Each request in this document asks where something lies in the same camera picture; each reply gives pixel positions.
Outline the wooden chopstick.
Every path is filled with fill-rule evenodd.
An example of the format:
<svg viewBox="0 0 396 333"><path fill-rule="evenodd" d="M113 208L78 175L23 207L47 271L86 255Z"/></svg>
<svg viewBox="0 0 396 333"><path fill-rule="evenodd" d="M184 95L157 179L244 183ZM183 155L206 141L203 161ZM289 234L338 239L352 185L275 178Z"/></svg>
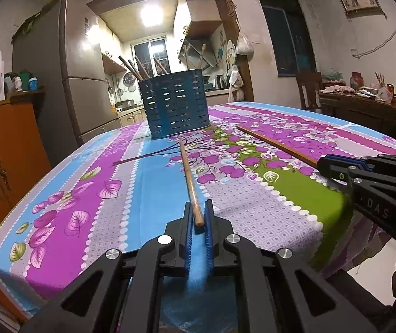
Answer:
<svg viewBox="0 0 396 333"><path fill-rule="evenodd" d="M187 153L184 147L184 144L180 141L179 142L179 147L180 147L180 154L181 154L181 161L183 164L184 168L184 176L186 179L186 184L187 184L187 191L192 207L192 213L194 217L194 224L197 226L197 228L201 229L205 225L205 220L204 220L204 215L202 214L198 197L197 197L197 191L194 186L194 179L191 173L191 168L190 164L187 158Z"/></svg>
<svg viewBox="0 0 396 333"><path fill-rule="evenodd" d="M163 74L168 74L168 71L164 68L164 66L159 62L159 60L154 56L153 60L155 62L155 65L160 69L160 71L163 72Z"/></svg>
<svg viewBox="0 0 396 333"><path fill-rule="evenodd" d="M119 56L118 58L124 64L124 66L135 76L135 74L133 73L133 69L128 64L128 61L126 61L122 56Z"/></svg>
<svg viewBox="0 0 396 333"><path fill-rule="evenodd" d="M204 57L204 54L205 54L205 50L206 50L206 43L203 43L202 47L201 47L201 51L199 53L199 60L198 60L198 63L197 63L197 69L201 69L202 68L202 61L203 61L203 57Z"/></svg>
<svg viewBox="0 0 396 333"><path fill-rule="evenodd" d="M150 75L148 74L148 72L146 71L144 65L142 64L142 62L140 61L138 56L135 56L137 65L139 67L139 69L142 71L143 75L144 75L144 80L147 80L150 78Z"/></svg>
<svg viewBox="0 0 396 333"><path fill-rule="evenodd" d="M133 64L132 60L128 59L127 61L128 61L129 66L133 69L133 73L135 74L136 78L139 81L142 81L143 80L142 75L139 73L137 67L135 67L135 65Z"/></svg>
<svg viewBox="0 0 396 333"><path fill-rule="evenodd" d="M309 165L309 166L311 166L313 168L316 168L318 166L318 161L316 159L312 159L311 157L307 157L307 155L305 155L303 153L300 153L300 152L296 151L295 149L291 149L290 147L287 147L286 145L284 145L281 142L274 141L274 140L272 140L272 139L270 139L270 138L268 138L266 136L263 136L263 135L258 134L256 132L253 132L252 130L249 130L249 129L247 129L245 127L242 127L240 125L237 125L236 128L238 130L240 130L241 132L245 133L245 134L248 134L248 135L250 135L250 136L252 136L252 137L254 137L256 139L259 139L259 140L261 140L263 142L266 142L269 145L272 145L272 146L274 146L274 147L286 152L287 154L291 155L292 157L304 162L305 164L307 164L307 165Z"/></svg>

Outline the blue perforated utensil holder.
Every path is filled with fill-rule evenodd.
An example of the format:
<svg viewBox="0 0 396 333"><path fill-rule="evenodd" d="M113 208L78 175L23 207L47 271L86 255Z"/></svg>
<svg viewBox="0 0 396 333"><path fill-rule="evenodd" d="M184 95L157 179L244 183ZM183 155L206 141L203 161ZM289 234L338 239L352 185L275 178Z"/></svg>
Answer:
<svg viewBox="0 0 396 333"><path fill-rule="evenodd" d="M139 91L153 139L210 125L202 71L199 69L142 80Z"/></svg>

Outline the kitchen window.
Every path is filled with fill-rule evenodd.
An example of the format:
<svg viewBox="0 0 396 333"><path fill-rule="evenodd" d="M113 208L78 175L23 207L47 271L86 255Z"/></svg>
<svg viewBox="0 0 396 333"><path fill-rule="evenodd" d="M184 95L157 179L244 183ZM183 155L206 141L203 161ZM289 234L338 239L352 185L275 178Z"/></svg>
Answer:
<svg viewBox="0 0 396 333"><path fill-rule="evenodd" d="M153 57L155 56L164 68L170 73L169 57L166 49L166 36L161 36L155 39L148 39L139 41L131 45L133 58L139 73L144 77L142 71L139 69L135 56L138 56L150 77L155 77L163 74L162 71L155 65Z"/></svg>

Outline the dark wooden dining table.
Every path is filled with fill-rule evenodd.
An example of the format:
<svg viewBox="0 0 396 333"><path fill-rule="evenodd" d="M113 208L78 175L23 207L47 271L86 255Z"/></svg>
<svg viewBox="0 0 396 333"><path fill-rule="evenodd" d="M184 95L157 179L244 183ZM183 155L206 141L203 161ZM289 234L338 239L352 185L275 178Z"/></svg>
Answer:
<svg viewBox="0 0 396 333"><path fill-rule="evenodd" d="M356 95L320 92L321 112L394 137L396 107Z"/></svg>

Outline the floral striped tablecloth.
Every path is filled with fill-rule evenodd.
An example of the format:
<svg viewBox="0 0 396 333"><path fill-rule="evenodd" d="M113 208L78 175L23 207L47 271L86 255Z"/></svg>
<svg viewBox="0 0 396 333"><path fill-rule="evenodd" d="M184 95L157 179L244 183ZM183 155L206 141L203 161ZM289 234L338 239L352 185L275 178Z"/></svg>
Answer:
<svg viewBox="0 0 396 333"><path fill-rule="evenodd" d="M209 108L208 127L180 135L199 200L262 249L295 249L332 274L377 253L387 235L307 164L263 140L318 159L396 155L396 140L356 123L254 102ZM146 123L100 135L40 180L0 224L0 289L25 316L107 249L131 251L182 217L188 199L178 139Z"/></svg>

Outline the wooden dining chair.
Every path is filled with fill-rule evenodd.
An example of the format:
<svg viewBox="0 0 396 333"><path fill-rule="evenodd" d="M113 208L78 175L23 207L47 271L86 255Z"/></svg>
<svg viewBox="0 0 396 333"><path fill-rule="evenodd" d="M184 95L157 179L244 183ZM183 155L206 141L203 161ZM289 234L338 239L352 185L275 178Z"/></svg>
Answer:
<svg viewBox="0 0 396 333"><path fill-rule="evenodd" d="M299 90L301 108L315 112L321 108L318 106L317 93L322 88L322 75L320 72L301 71L297 72L296 83Z"/></svg>

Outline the steel electric kettle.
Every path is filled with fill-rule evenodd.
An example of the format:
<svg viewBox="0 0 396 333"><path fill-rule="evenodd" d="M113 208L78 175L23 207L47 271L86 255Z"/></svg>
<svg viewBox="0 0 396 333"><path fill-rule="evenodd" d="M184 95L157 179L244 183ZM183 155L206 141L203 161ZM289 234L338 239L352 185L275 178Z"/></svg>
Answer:
<svg viewBox="0 0 396 333"><path fill-rule="evenodd" d="M222 74L217 74L215 76L215 88L216 89L226 89L227 79Z"/></svg>

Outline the white hanging plastic bag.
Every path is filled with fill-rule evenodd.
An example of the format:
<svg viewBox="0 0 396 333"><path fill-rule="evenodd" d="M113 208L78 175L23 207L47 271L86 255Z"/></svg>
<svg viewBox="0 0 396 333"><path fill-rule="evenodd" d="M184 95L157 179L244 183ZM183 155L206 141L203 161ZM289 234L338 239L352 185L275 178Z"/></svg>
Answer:
<svg viewBox="0 0 396 333"><path fill-rule="evenodd" d="M236 53L240 56L249 56L254 53L253 44L249 41L248 36L243 33L243 31L238 33Z"/></svg>

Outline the dark room window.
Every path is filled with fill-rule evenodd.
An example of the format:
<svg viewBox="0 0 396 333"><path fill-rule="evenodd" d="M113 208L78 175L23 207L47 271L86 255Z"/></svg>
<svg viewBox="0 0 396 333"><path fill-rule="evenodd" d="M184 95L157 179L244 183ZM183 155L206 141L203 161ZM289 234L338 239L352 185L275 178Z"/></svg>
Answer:
<svg viewBox="0 0 396 333"><path fill-rule="evenodd" d="M280 77L316 71L306 19L298 0L260 0Z"/></svg>

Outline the steel range hood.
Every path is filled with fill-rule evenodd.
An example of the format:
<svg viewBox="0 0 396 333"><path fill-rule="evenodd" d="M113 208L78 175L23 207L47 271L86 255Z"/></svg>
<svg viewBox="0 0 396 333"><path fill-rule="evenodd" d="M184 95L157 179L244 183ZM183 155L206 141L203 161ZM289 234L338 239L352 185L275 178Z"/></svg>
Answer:
<svg viewBox="0 0 396 333"><path fill-rule="evenodd" d="M209 40L185 39L180 47L179 61L191 68L197 68L202 56L201 69L215 68L217 59Z"/></svg>

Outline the orange wooden cabinet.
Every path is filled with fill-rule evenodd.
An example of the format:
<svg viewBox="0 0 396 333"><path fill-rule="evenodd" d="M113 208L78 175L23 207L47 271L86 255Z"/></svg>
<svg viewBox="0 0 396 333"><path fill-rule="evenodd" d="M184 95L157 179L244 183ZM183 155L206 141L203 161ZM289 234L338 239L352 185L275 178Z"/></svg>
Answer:
<svg viewBox="0 0 396 333"><path fill-rule="evenodd" d="M36 183L50 171L35 120L34 105L42 92L0 102L0 223ZM0 290L0 304L19 322L25 316Z"/></svg>

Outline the brown tall refrigerator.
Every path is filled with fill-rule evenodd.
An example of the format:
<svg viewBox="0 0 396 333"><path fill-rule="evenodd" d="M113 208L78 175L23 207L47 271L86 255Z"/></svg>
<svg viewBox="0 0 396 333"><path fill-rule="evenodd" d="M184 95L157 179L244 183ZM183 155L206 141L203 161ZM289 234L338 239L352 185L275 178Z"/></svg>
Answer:
<svg viewBox="0 0 396 333"><path fill-rule="evenodd" d="M92 138L120 127L96 37L97 15L80 0L51 0L11 43L12 69L44 88L37 123L51 166Z"/></svg>

